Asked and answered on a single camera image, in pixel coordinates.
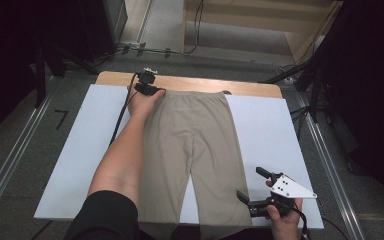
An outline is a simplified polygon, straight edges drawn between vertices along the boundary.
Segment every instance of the forearm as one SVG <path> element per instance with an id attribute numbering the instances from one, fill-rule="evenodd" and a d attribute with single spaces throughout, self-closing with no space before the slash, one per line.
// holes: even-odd
<path id="1" fill-rule="evenodd" d="M 132 116 L 99 164 L 89 195 L 111 190 L 130 198 L 137 206 L 142 171 L 145 116 Z"/>

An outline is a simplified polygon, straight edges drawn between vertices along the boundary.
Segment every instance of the person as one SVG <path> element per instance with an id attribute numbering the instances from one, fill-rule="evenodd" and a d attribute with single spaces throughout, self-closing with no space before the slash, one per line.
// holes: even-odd
<path id="1" fill-rule="evenodd" d="M 145 96 L 131 89 L 130 119 L 102 158 L 82 209 L 70 224 L 64 239 L 138 239 L 139 185 L 143 160 L 144 126 L 155 102 L 165 94 L 159 90 Z M 296 199 L 299 209 L 302 199 Z M 281 217 L 268 206 L 273 237 L 296 240 L 299 215 Z"/>

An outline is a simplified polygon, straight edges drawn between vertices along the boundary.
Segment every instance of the black sleeve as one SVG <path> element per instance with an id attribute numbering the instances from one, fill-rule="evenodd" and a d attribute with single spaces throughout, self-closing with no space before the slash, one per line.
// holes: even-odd
<path id="1" fill-rule="evenodd" d="M 138 211 L 126 196 L 99 191 L 88 196 L 64 239 L 139 239 Z"/>

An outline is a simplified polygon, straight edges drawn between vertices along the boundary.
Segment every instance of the hand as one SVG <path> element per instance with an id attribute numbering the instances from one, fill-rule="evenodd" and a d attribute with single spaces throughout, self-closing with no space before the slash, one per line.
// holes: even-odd
<path id="1" fill-rule="evenodd" d="M 130 116 L 140 116 L 147 118 L 154 108 L 155 102 L 165 94 L 165 90 L 159 90 L 152 96 L 145 96 L 137 92 L 134 87 L 130 91 L 129 112 Z"/>
<path id="2" fill-rule="evenodd" d="M 266 181 L 266 185 L 273 186 L 271 181 Z M 302 198 L 296 198 L 295 204 L 298 209 L 302 209 Z M 275 240 L 296 240 L 298 232 L 298 223 L 300 216 L 291 211 L 287 216 L 281 217 L 277 208 L 273 205 L 267 206 L 267 210 L 272 220 L 272 233 Z"/>

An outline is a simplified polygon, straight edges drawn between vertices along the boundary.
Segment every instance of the fabric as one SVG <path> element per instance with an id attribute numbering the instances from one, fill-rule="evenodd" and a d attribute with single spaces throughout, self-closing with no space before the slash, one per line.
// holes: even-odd
<path id="1" fill-rule="evenodd" d="M 179 223 L 191 176 L 201 226 L 252 226 L 248 208 L 236 197 L 236 190 L 248 190 L 223 93 L 166 91 L 145 125 L 143 166 L 141 223 Z M 159 238 L 169 238 L 165 234 Z"/>
<path id="2" fill-rule="evenodd" d="M 139 239 L 138 211 L 126 196 L 99 191 L 86 198 L 64 239 Z"/>

